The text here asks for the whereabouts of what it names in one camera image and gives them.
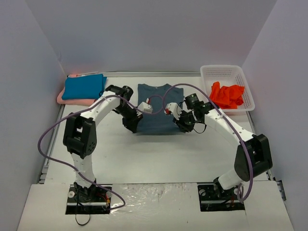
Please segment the dark blue-grey t shirt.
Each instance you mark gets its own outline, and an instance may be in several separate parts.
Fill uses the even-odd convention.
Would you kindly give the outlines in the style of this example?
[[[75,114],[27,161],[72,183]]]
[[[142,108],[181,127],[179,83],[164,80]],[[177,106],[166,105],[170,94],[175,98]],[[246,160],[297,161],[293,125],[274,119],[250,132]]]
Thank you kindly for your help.
[[[159,87],[138,84],[138,104],[151,97],[150,105],[153,108],[153,112],[159,111],[162,107],[162,100],[160,98],[164,96],[170,87],[171,85],[169,84]],[[175,87],[166,95],[165,103],[179,104],[183,98],[184,89]],[[180,129],[174,124],[173,117],[167,116],[163,111],[156,115],[144,114],[137,126],[137,133],[140,135],[171,135],[178,132],[180,132]]]

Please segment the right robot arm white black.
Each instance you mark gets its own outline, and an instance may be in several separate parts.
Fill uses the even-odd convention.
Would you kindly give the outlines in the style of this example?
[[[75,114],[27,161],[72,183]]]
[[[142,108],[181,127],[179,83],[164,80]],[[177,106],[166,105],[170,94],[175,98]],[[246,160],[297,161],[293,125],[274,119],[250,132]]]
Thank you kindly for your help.
[[[231,120],[217,105],[200,101],[196,94],[185,97],[187,110],[177,103],[169,103],[165,113],[173,115],[173,122],[181,132],[191,132],[195,124],[203,124],[220,134],[236,149],[233,168],[214,179],[213,192],[224,199],[231,189],[243,182],[249,182],[273,166],[268,138],[256,135]]]

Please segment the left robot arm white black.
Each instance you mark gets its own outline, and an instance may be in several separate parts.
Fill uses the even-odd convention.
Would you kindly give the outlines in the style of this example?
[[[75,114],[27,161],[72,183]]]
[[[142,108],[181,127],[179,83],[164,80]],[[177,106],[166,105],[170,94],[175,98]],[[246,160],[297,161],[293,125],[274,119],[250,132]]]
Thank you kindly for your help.
[[[98,187],[94,185],[96,178],[93,174],[91,154],[97,145],[97,125],[111,112],[122,116],[123,126],[132,133],[137,132],[137,125],[142,119],[142,114],[128,105],[124,99],[130,100],[133,89],[128,86],[118,87],[110,85],[106,88],[100,99],[106,96],[119,95],[122,98],[111,97],[92,109],[67,119],[63,144],[71,154],[76,171],[74,188],[79,197],[85,201],[92,201],[98,193]]]

